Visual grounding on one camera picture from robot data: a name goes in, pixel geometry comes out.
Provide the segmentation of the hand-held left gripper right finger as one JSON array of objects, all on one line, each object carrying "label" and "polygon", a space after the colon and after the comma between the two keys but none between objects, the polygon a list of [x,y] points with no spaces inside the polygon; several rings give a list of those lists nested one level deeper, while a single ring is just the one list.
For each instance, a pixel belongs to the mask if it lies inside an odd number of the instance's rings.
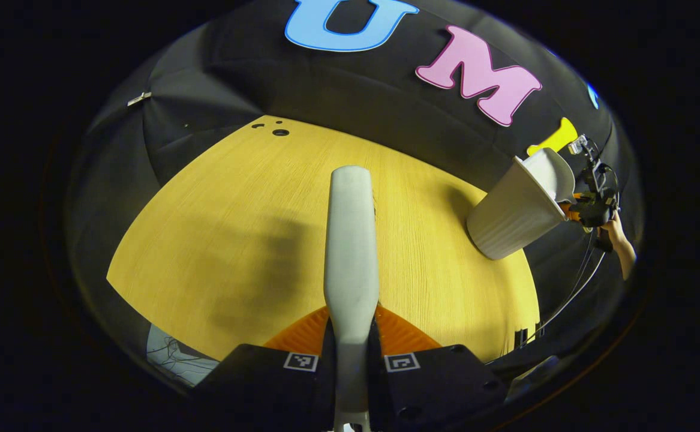
[{"label": "hand-held left gripper right finger", "polygon": [[508,388],[462,344],[442,345],[377,306],[369,331],[372,431],[443,431],[500,407]]}]

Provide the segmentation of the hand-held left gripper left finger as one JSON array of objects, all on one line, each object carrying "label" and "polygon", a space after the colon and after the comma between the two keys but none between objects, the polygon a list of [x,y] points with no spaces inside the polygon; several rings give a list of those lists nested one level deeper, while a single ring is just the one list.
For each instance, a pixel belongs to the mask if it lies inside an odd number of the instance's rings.
[{"label": "hand-held left gripper left finger", "polygon": [[219,431],[334,429],[334,337],[327,307],[262,346],[240,344],[197,386],[197,405]]}]

